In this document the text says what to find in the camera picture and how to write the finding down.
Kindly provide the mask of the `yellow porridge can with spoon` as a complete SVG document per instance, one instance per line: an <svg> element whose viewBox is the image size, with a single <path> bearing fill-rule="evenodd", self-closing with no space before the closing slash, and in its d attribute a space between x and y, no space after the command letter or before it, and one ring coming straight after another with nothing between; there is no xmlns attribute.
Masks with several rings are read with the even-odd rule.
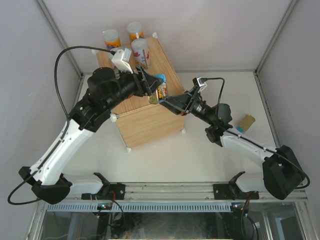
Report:
<svg viewBox="0 0 320 240"><path fill-rule="evenodd" d="M127 31L129 34L130 42L133 42L136 39L144 39L145 38L143 25L139 22L132 22L132 23L128 24Z"/></svg>

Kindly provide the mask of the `pink porridge can clear lid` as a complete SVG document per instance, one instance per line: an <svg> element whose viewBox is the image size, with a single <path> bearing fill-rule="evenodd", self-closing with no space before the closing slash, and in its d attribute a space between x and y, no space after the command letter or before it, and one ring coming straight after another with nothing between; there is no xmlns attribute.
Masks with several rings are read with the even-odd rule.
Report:
<svg viewBox="0 0 320 240"><path fill-rule="evenodd" d="M144 69L150 68L151 57L147 40L144 38L133 40L131 49L136 63L143 66Z"/></svg>

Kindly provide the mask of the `rectangular fish tin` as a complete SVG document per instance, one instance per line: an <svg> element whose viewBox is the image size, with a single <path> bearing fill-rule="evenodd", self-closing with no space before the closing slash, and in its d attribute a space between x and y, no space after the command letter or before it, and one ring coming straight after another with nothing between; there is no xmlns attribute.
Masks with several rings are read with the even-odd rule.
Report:
<svg viewBox="0 0 320 240"><path fill-rule="evenodd" d="M152 105L159 104L168 96L167 80L164 74L157 74L156 77L162 79L163 83L156 89L156 91L148 96L148 102Z"/></svg>

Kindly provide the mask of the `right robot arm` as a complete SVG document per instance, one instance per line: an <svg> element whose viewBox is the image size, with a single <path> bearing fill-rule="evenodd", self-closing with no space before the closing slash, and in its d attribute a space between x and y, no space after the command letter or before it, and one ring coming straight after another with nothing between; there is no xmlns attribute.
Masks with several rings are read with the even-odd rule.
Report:
<svg viewBox="0 0 320 240"><path fill-rule="evenodd" d="M160 105L176 115L192 114L209 126L205 129L208 140L220 147L234 150L261 168L256 173L242 171L230 181L230 195L237 200L248 192L268 191L278 200L284 200L292 191L302 189L307 175L294 152L286 145L272 147L245 137L230 121L228 104L218 102L208 106L194 88L183 94L165 97Z"/></svg>

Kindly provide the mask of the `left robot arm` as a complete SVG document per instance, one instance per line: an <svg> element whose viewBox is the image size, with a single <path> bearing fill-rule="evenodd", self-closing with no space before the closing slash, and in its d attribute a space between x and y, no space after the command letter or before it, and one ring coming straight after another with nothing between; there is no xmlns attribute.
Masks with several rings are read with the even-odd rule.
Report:
<svg viewBox="0 0 320 240"><path fill-rule="evenodd" d="M85 95L67 114L65 129L35 164L19 170L38 199L54 205L83 194L91 194L98 200L109 196L110 183L101 173L71 176L63 170L83 143L111 117L116 106L131 96L151 96L163 83L163 79L148 74L140 65L136 70L122 72L119 77L110 67L93 72L87 80Z"/></svg>

